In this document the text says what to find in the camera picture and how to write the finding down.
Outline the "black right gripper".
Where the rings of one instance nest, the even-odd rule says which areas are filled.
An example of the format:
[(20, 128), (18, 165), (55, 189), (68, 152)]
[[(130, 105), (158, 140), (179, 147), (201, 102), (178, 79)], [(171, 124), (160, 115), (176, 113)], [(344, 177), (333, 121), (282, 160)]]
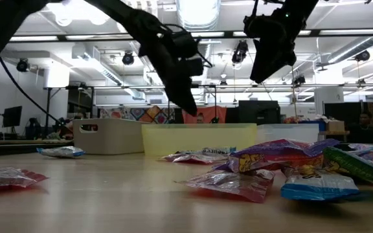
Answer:
[(277, 8), (270, 16), (256, 17), (259, 40), (254, 40), (256, 57), (250, 79), (262, 83), (270, 76), (285, 76), (296, 62), (295, 39), (305, 29), (299, 10)]

